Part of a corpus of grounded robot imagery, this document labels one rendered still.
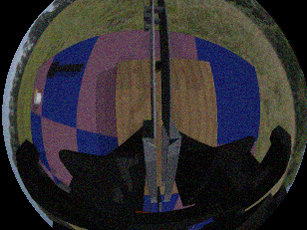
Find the grey rectangular tin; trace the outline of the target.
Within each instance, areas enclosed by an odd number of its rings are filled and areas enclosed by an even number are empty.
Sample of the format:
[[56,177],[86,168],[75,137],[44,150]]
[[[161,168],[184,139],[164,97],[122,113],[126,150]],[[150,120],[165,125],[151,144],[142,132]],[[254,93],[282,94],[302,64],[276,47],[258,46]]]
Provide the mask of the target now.
[[58,187],[61,187],[62,190],[65,190],[66,192],[70,192],[70,190],[72,190],[72,188],[70,188],[69,186],[66,186],[66,184],[64,182],[61,182],[60,184],[57,184]]

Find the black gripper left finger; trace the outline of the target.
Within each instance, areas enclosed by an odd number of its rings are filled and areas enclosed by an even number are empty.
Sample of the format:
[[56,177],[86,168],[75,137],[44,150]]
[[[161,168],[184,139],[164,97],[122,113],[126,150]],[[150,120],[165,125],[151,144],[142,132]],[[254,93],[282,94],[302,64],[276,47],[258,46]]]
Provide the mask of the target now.
[[147,172],[142,138],[143,127],[109,154],[86,154],[64,149],[58,151],[58,156],[72,176],[114,184],[133,203],[135,211],[143,211]]

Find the grey cylinder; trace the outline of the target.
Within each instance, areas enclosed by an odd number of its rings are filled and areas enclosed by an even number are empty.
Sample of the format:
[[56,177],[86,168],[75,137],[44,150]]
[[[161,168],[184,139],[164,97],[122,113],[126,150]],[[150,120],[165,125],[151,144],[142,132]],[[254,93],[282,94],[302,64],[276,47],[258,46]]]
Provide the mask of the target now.
[[41,94],[38,94],[38,92],[36,92],[35,101],[33,103],[39,104],[40,101],[41,101]]

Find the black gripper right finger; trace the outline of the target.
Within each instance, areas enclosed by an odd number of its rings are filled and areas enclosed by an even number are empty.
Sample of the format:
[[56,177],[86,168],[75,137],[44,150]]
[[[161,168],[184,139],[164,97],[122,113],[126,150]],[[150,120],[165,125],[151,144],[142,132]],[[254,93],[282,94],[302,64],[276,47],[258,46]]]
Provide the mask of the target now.
[[176,169],[176,187],[182,206],[194,204],[194,198],[205,187],[215,168],[253,149],[255,137],[248,135],[238,141],[218,147],[205,145],[181,133],[180,152]]

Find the wooden board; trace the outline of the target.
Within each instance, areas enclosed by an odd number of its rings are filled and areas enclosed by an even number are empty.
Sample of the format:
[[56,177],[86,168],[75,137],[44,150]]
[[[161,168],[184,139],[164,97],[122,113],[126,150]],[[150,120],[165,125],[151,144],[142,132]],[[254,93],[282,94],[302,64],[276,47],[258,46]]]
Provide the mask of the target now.
[[[217,102],[213,74],[209,62],[194,59],[170,58],[172,96],[170,119],[178,131],[209,146],[217,146]],[[143,126],[145,119],[153,119],[151,104],[150,59],[117,62],[115,71],[115,118],[117,142],[121,146]],[[161,186],[162,93],[160,71],[154,74],[156,82],[156,186]]]

